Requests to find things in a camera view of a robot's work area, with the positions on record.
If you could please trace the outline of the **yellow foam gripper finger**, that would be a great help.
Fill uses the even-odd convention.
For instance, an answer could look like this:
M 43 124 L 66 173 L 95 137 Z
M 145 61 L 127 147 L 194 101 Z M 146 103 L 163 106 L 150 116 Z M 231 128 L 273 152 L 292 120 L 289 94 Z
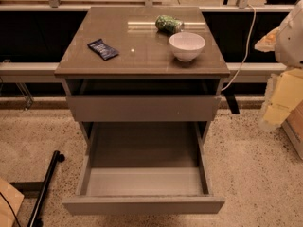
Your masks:
M 255 49 L 261 52 L 271 52 L 275 50 L 276 35 L 279 32 L 279 28 L 276 27 L 264 35 L 255 44 Z
M 273 74 L 266 86 L 258 125 L 264 131 L 274 131 L 303 101 L 303 70 L 290 69 Z

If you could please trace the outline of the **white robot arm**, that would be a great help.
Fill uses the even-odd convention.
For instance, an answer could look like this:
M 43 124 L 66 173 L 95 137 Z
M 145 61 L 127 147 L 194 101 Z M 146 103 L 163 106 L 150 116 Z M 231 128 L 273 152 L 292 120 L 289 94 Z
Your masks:
M 268 79 L 259 126 L 264 131 L 279 128 L 303 100 L 303 1 L 255 44 L 261 52 L 275 52 L 276 61 L 287 69 Z

